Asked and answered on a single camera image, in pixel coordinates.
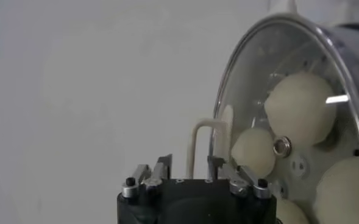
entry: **hole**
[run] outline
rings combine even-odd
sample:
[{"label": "hole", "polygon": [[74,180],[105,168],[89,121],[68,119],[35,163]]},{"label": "hole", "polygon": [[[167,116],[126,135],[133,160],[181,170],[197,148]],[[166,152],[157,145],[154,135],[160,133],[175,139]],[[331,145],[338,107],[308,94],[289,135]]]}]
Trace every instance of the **hole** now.
[{"label": "hole", "polygon": [[354,150],[354,156],[359,156],[359,149]]}]

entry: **metal bolt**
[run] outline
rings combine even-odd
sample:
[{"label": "metal bolt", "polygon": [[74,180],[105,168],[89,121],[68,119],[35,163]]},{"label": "metal bolt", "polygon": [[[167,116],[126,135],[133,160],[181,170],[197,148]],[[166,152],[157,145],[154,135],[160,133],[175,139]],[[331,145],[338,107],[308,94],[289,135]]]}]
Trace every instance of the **metal bolt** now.
[{"label": "metal bolt", "polygon": [[267,186],[268,186],[268,182],[267,182],[267,180],[265,180],[265,179],[259,179],[258,180],[258,186],[260,186],[260,187],[262,187],[262,188],[267,188]]},{"label": "metal bolt", "polygon": [[290,140],[285,136],[276,138],[274,141],[273,151],[276,156],[286,158],[291,152]]},{"label": "metal bolt", "polygon": [[232,194],[239,196],[239,197],[245,197],[247,196],[248,192],[248,183],[241,180],[231,180],[229,181],[229,190]]},{"label": "metal bolt", "polygon": [[158,188],[162,183],[162,179],[156,178],[150,178],[144,181],[147,191]]},{"label": "metal bolt", "polygon": [[129,187],[134,186],[134,185],[136,185],[136,179],[134,177],[128,177],[128,178],[126,178],[125,183]]}]

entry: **metal grommet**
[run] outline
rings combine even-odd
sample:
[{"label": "metal grommet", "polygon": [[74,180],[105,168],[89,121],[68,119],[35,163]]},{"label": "metal grommet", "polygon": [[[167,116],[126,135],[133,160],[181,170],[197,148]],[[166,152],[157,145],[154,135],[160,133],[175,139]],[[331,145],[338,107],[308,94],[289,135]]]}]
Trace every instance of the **metal grommet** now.
[{"label": "metal grommet", "polygon": [[272,149],[276,156],[286,158],[291,152],[290,140],[285,136],[278,137],[275,139]]}]

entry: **screw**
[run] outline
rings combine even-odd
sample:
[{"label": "screw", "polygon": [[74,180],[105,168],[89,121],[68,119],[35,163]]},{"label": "screw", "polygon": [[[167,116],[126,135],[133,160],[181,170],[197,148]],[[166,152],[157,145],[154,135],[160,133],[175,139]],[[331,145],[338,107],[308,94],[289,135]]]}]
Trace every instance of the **screw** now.
[{"label": "screw", "polygon": [[267,188],[268,186],[268,182],[265,179],[259,179],[258,180],[258,186],[262,187],[262,188]]},{"label": "screw", "polygon": [[125,183],[127,186],[132,187],[132,186],[136,185],[136,179],[134,177],[128,177],[128,178],[126,178]]}]

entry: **metal clamp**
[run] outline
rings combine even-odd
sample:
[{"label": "metal clamp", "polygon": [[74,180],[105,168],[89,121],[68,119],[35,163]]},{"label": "metal clamp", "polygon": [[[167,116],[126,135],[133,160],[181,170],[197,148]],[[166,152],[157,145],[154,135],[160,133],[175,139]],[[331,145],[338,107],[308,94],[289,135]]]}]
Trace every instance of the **metal clamp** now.
[{"label": "metal clamp", "polygon": [[137,197],[139,194],[140,183],[151,176],[151,170],[148,165],[138,165],[136,171],[131,177],[126,178],[122,184],[121,195],[124,198]]},{"label": "metal clamp", "polygon": [[250,184],[242,179],[236,171],[228,164],[223,164],[221,167],[222,174],[228,178],[229,181],[229,190],[232,194],[245,197],[248,194],[248,188]]},{"label": "metal clamp", "polygon": [[254,195],[259,199],[271,198],[271,190],[267,180],[258,179],[253,171],[247,166],[240,166],[239,174],[250,182],[254,188]]}]

